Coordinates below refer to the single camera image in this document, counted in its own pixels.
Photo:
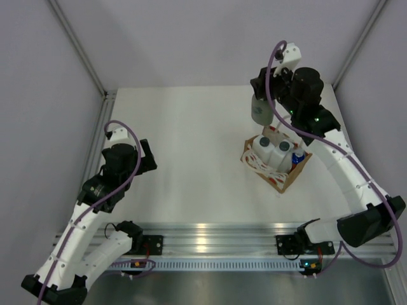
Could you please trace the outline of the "green pump bottle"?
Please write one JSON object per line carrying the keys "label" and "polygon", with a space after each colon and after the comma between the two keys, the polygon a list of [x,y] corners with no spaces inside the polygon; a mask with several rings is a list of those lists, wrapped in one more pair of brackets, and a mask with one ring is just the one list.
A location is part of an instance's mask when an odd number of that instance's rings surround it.
{"label": "green pump bottle", "polygon": [[273,111],[270,104],[265,99],[257,99],[255,94],[251,100],[251,118],[261,126],[268,126],[273,121]]}

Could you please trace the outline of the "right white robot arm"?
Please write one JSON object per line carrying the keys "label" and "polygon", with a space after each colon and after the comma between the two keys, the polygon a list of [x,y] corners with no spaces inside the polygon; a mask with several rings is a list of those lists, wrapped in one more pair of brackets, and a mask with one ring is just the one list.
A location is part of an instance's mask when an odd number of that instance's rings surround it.
{"label": "right white robot arm", "polygon": [[406,203],[400,196],[389,196],[361,165],[341,124],[321,104],[324,83],[315,69],[264,67],[250,84],[254,101],[272,112],[279,103],[287,111],[287,127],[322,161],[348,205],[343,216],[310,220],[298,228],[296,245],[302,252],[333,240],[357,248],[391,229],[400,230],[397,220]]}

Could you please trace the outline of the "patterned canvas bag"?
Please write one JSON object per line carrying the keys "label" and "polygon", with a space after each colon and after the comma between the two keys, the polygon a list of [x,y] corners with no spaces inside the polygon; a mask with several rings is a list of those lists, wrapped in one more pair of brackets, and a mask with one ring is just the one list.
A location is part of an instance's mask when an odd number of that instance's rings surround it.
{"label": "patterned canvas bag", "polygon": [[[299,143],[295,142],[285,133],[282,133],[277,127],[266,126],[260,135],[268,137],[270,142],[277,146],[281,141],[288,140],[294,144],[293,151],[295,149],[304,150]],[[276,189],[279,193],[284,193],[286,189],[296,180],[298,175],[303,171],[305,165],[312,157],[312,153],[304,150],[306,152],[305,159],[296,166],[293,166],[289,173],[280,173],[270,167],[268,164],[264,164],[258,156],[254,153],[252,149],[252,142],[257,137],[254,136],[249,140],[245,141],[244,151],[240,158],[241,162],[251,171],[259,175],[263,180],[265,180],[269,185]]]}

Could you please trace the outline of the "white bottle black cap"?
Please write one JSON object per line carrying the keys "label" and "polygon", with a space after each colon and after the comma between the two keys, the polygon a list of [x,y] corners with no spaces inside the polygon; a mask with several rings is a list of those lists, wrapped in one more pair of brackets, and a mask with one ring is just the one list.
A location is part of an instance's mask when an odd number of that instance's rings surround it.
{"label": "white bottle black cap", "polygon": [[258,158],[264,163],[268,164],[270,156],[275,146],[270,142],[268,137],[258,135],[252,142],[252,149]]}
{"label": "white bottle black cap", "polygon": [[289,173],[292,168],[294,144],[288,140],[281,141],[272,150],[268,165],[280,173]]}

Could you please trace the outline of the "orange bottle blue cap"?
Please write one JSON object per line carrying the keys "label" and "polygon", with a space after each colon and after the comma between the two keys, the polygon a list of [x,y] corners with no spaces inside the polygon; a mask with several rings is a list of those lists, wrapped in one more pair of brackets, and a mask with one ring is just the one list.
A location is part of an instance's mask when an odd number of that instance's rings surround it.
{"label": "orange bottle blue cap", "polygon": [[301,149],[295,149],[292,153],[292,164],[293,166],[298,165],[299,163],[301,163],[305,157],[306,157],[306,152],[304,150]]}

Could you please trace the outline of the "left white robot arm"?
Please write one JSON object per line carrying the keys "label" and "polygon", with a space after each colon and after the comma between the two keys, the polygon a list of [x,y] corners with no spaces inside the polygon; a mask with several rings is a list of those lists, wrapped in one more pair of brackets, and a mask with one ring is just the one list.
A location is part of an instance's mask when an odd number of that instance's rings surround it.
{"label": "left white robot arm", "polygon": [[142,139],[140,145],[145,153],[141,158],[137,148],[127,143],[102,150],[104,165],[83,184],[63,235],[38,271],[24,277],[23,289],[47,304],[83,304],[90,287],[116,259],[148,251],[142,228],[124,220],[91,254],[85,253],[98,228],[130,189],[130,175],[156,170],[148,141]]}

